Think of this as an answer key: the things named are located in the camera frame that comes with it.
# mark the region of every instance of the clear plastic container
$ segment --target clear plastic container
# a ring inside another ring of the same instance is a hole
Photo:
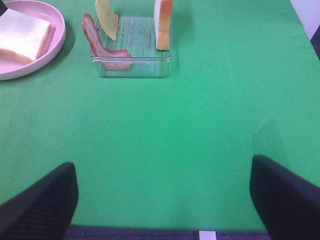
[[[127,49],[131,58],[126,57],[97,57],[90,51],[89,57],[96,64],[101,77],[165,77],[169,74],[171,60],[171,31],[170,50],[156,49],[154,18],[149,16],[120,16],[116,41],[108,37],[97,23],[102,44],[110,50]],[[132,62],[125,70],[108,70],[100,62],[124,63]]]

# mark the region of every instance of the bread slice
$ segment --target bread slice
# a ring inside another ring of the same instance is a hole
[[[29,64],[41,56],[51,23],[8,9],[0,17],[0,56]]]
[[[155,43],[158,50],[170,49],[170,23],[174,0],[155,0],[154,29]]]

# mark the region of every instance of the plate rim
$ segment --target plate rim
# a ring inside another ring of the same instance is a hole
[[[33,61],[27,65],[24,65],[20,68],[11,70],[11,71],[6,71],[6,72],[0,72],[0,81],[4,81],[4,80],[12,80],[15,78],[19,78],[19,77],[23,77],[26,76],[30,73],[33,73],[35,71],[37,71],[38,69],[42,68],[43,66],[45,66],[46,64],[48,64],[61,50],[61,48],[64,45],[65,39],[66,39],[66,22],[65,22],[65,18],[62,15],[62,13],[53,5],[47,3],[47,2],[43,2],[43,1],[38,1],[38,0],[8,0],[5,1],[4,3],[18,3],[18,2],[33,2],[39,5],[46,5],[48,7],[50,7],[51,9],[53,9],[58,15],[59,18],[57,18],[61,23],[62,23],[62,27],[61,27],[61,32],[62,34],[59,33],[59,35],[57,35],[58,41],[56,43],[56,45],[48,50],[45,54],[43,54],[41,57],[39,57],[36,61]]]

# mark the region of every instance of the cheese slice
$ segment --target cheese slice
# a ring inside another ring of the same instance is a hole
[[[0,16],[0,56],[22,64],[37,60],[51,30],[51,23],[8,9]]]
[[[117,40],[119,16],[111,9],[109,0],[96,0],[95,11],[105,33],[113,40]]]
[[[170,49],[170,24],[174,0],[155,0],[154,29],[158,50]]]

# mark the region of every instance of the fake bacon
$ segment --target fake bacon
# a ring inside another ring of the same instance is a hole
[[[82,24],[81,24],[84,35],[86,36],[86,39],[90,43],[91,49],[93,53],[97,57],[117,57],[117,58],[131,58],[130,52],[128,52],[127,49],[121,49],[121,50],[110,50],[105,47],[103,47],[98,29],[95,26],[95,21],[91,17],[89,13],[84,14],[82,18]],[[102,66],[104,66],[108,70],[125,70],[128,69],[132,62],[100,62]]]

